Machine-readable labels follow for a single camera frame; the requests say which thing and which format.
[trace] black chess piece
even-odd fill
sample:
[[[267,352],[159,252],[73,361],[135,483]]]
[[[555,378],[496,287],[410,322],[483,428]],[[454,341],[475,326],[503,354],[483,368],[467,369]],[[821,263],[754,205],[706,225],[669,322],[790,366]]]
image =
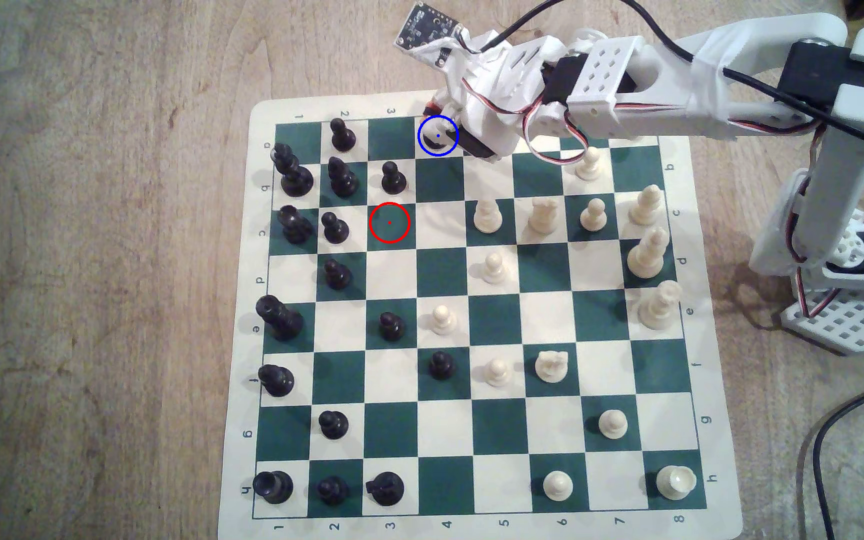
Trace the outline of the black chess piece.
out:
[[[355,146],[355,133],[346,127],[342,118],[332,118],[328,123],[332,130],[332,146],[339,152],[349,152]]]
[[[391,507],[402,500],[405,484],[395,472],[379,472],[366,482],[366,492],[382,507]]]
[[[409,182],[405,175],[399,172],[399,166],[394,161],[382,163],[382,190],[390,195],[399,195]]]
[[[322,233],[332,244],[341,244],[349,237],[349,225],[332,212],[321,215]]]
[[[455,358],[442,350],[432,352],[429,360],[429,374],[439,381],[444,381],[455,374]]]
[[[258,380],[273,398],[284,398],[296,385],[296,378],[289,368],[265,364],[258,368]]]
[[[353,281],[353,271],[334,258],[326,259],[321,268],[325,272],[325,284],[330,289],[345,289]]]
[[[341,439],[349,431],[349,418],[338,410],[324,410],[318,415],[318,426],[326,439]]]
[[[405,321],[391,311],[378,316],[378,333],[386,341],[399,341],[405,336]]]
[[[292,497],[292,476],[283,471],[262,471],[252,479],[252,489],[270,505],[281,505]]]

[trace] white pawn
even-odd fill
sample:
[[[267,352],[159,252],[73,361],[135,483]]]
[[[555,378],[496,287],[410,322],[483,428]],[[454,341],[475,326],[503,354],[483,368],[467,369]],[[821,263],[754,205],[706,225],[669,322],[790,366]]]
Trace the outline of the white pawn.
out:
[[[675,321],[675,306],[682,298],[682,286],[666,279],[638,305],[638,322],[652,330],[665,330]]]
[[[432,332],[439,336],[452,334],[456,325],[458,325],[458,321],[455,313],[451,312],[448,307],[439,305],[432,310]]]
[[[558,209],[559,201],[551,197],[534,197],[529,227],[540,235],[551,235],[555,231]]]
[[[611,408],[599,416],[599,432],[609,439],[620,439],[629,431],[629,420],[625,413]]]
[[[601,231],[606,226],[609,216],[606,215],[606,202],[602,199],[592,199],[579,214],[579,222],[590,233]]]
[[[663,206],[663,191],[654,183],[646,185],[638,194],[635,205],[629,208],[629,219],[638,225],[652,225],[659,219]]]
[[[679,465],[666,465],[655,475],[658,493],[669,501],[684,499],[695,489],[696,482],[695,472]]]
[[[483,199],[475,202],[472,224],[486,235],[498,231],[499,227],[502,227],[502,212],[498,209],[498,202],[495,199]]]
[[[549,472],[542,481],[542,490],[545,497],[556,502],[564,501],[572,495],[572,478],[562,471]]]
[[[652,227],[646,230],[642,240],[629,251],[626,263],[630,272],[643,280],[658,276],[666,263],[664,255],[668,245],[669,233],[664,228]]]

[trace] white chess piece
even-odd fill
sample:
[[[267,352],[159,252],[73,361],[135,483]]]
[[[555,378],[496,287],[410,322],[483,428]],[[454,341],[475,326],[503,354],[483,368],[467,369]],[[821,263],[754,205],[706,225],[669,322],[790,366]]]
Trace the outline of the white chess piece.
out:
[[[659,219],[663,207],[663,190],[654,183],[646,185],[638,194],[635,205],[629,208],[629,219],[638,225],[652,225]]]
[[[556,229],[559,201],[551,197],[534,197],[532,199],[532,215],[529,216],[529,227],[540,235],[551,235]]]
[[[664,256],[668,245],[669,233],[664,228],[652,227],[646,230],[642,240],[629,251],[626,263],[630,272],[643,280],[658,276],[666,263]]]
[[[482,272],[482,279],[487,284],[497,286],[505,281],[505,262],[502,261],[502,255],[498,251],[493,251],[486,256],[485,269]]]
[[[572,495],[572,478],[562,471],[552,471],[545,475],[542,490],[549,499],[561,502]]]
[[[439,336],[445,336],[452,334],[457,325],[455,313],[450,311],[448,307],[439,305],[432,310],[432,332]]]
[[[535,359],[535,374],[546,383],[558,383],[569,373],[569,353],[543,350]]]
[[[682,298],[682,286],[666,279],[638,305],[638,322],[652,330],[665,330],[676,320],[675,306]]]
[[[609,216],[606,215],[606,202],[602,199],[592,199],[579,214],[579,222],[590,233],[601,231],[606,226]]]
[[[502,227],[502,212],[499,211],[495,199],[483,199],[475,202],[472,224],[486,235],[491,235],[498,231],[499,227]]]
[[[679,465],[666,465],[655,475],[658,493],[669,501],[684,499],[695,489],[696,482],[695,472]]]
[[[620,439],[629,431],[629,420],[625,413],[611,408],[599,416],[599,432],[609,439]]]

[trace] black pawn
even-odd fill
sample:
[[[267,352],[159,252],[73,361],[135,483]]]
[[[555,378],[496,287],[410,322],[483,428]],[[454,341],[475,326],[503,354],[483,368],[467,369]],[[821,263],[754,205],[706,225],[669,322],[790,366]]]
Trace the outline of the black pawn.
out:
[[[439,381],[444,381],[455,373],[455,359],[448,352],[436,350],[429,360],[429,374]]]
[[[252,489],[270,505],[281,505],[292,496],[292,476],[282,471],[262,471],[252,479]]]
[[[321,226],[324,227],[325,239],[332,244],[341,244],[349,237],[349,225],[332,212],[321,215]]]
[[[349,152],[355,146],[355,133],[346,127],[342,118],[332,118],[328,123],[332,130],[332,146],[339,152]]]
[[[325,272],[325,284],[330,289],[345,289],[353,281],[353,271],[334,258],[327,259],[321,268]]]
[[[265,364],[258,368],[258,380],[262,387],[273,398],[282,398],[289,395],[296,385],[296,378],[288,368],[273,364]]]
[[[326,439],[341,439],[349,431],[349,418],[338,410],[324,410],[318,415],[318,426]]]
[[[399,195],[409,185],[405,175],[399,172],[394,161],[382,163],[382,190],[390,195]]]
[[[395,472],[379,472],[373,480],[366,482],[366,492],[382,507],[391,507],[402,500],[405,484]]]
[[[342,504],[349,497],[349,485],[339,476],[323,478],[315,486],[318,498],[330,507]]]

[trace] white square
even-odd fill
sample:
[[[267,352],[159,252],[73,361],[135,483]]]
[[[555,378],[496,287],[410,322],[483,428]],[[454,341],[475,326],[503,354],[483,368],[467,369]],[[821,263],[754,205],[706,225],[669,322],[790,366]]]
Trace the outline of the white square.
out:
[[[473,401],[433,399],[418,402],[418,455],[422,458],[471,456]]]
[[[382,506],[366,491],[366,483],[386,471],[396,473],[405,485],[402,500]],[[362,460],[362,515],[390,516],[419,513],[419,459],[417,457],[369,457]]]
[[[699,448],[689,392],[637,394],[635,406],[643,451]]]
[[[322,435],[319,415],[339,411],[348,419],[348,432],[332,440]],[[365,455],[365,403],[329,403],[312,405],[312,429],[309,432],[309,460],[362,460]]]
[[[320,301],[315,306],[318,353],[366,348],[366,300]]]
[[[575,361],[582,396],[636,393],[636,372],[629,341],[579,341],[575,344]]]
[[[257,473],[282,471],[292,479],[292,497],[280,504],[270,504],[265,498],[255,497],[254,516],[256,518],[305,518],[308,514],[309,462],[300,461],[258,461]]]
[[[415,205],[415,248],[462,248],[466,246],[464,201],[419,202]]]
[[[419,352],[416,349],[366,350],[366,403],[414,402],[419,399]]]
[[[647,510],[642,452],[590,451],[585,454],[589,510]]]
[[[566,197],[558,195],[550,198],[558,201],[558,211],[555,218],[556,227],[549,234],[540,234],[534,228],[529,227],[529,216],[532,215],[532,197],[519,197],[515,199],[515,239],[519,244],[561,244],[568,240],[566,233]]]
[[[445,306],[455,315],[455,329],[446,335],[432,330],[435,321],[432,311]],[[469,347],[469,297],[427,296],[415,299],[418,313],[418,348]]]
[[[472,457],[475,513],[532,511],[532,473],[527,453]]]
[[[568,243],[572,290],[616,290],[625,287],[618,240]]]
[[[366,298],[415,298],[416,250],[369,251],[366,254]]]
[[[315,253],[270,256],[269,294],[284,304],[315,302],[318,262]]]
[[[518,295],[522,343],[575,341],[571,291],[524,292]]]
[[[643,300],[655,294],[654,287],[625,289],[625,307],[629,313],[630,339],[682,339],[682,312],[676,304],[672,309],[672,325],[655,330],[643,325],[639,320],[639,307]]]
[[[483,278],[486,257],[490,253],[498,253],[505,264],[505,280],[495,285]],[[465,266],[468,296],[519,294],[519,249],[516,246],[469,246],[465,248]]]
[[[295,378],[292,391],[281,398],[273,397],[261,382],[261,398],[259,403],[262,407],[289,407],[312,405],[312,352],[282,352],[276,354],[264,354],[263,364],[281,366],[292,372]],[[258,369],[251,374],[253,379],[258,377]]]
[[[398,172],[405,177],[405,190],[397,195],[390,195],[382,189],[382,166],[385,161],[369,161],[367,164],[366,202],[374,207],[389,201],[407,205],[416,202],[416,161],[414,159],[390,159],[398,166]]]
[[[511,378],[505,386],[495,387],[486,382],[486,365],[492,359],[502,359],[511,368]],[[525,397],[525,352],[521,344],[476,345],[468,348],[472,399],[491,400],[498,398]]]
[[[529,454],[574,454],[586,450],[579,396],[526,398]]]

